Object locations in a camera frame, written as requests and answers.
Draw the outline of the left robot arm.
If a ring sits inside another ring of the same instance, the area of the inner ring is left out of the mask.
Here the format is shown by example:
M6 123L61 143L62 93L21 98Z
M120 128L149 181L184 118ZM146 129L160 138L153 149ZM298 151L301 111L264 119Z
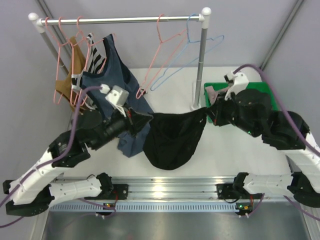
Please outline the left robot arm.
M20 178L5 180L1 206L7 215L33 217L70 200L108 199L114 192L112 178L105 172L85 180L54 183L53 180L88 160L89 150L98 150L122 133L136 136L151 120L150 113L126 108L103 119L97 110L85 110L74 118L71 130L61 133L42 157Z

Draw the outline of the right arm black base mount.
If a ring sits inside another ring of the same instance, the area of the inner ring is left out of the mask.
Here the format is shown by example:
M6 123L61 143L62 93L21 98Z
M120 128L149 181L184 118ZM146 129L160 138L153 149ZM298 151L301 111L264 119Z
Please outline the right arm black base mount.
M217 196L220 200L248 200L250 193L244 188L245 178L249 174L240 172L233 179L233 183L219 183L216 185Z

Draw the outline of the black tank top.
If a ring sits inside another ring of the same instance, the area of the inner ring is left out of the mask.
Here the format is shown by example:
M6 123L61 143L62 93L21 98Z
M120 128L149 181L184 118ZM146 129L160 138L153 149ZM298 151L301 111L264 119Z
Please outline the black tank top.
M155 113L143 152L156 168L175 170L194 155L207 123L205 107L181 114Z

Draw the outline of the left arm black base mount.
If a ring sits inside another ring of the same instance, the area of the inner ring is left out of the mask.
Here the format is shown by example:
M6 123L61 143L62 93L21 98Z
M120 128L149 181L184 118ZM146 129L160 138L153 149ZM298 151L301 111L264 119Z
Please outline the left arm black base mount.
M101 193L96 197L98 200L126 200L129 193L128 184L113 183L112 178L101 173L96 177L101 184Z

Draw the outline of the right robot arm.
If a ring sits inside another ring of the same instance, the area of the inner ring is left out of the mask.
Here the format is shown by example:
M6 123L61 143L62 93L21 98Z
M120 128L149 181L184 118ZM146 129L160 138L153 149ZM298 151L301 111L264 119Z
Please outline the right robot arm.
M320 206L320 158L299 139L284 113L272 108L271 96L254 88L227 93L220 90L208 115L215 126L233 125L286 154L300 169L289 174L256 175L240 172L232 190L238 198L271 194L293 197L302 205Z

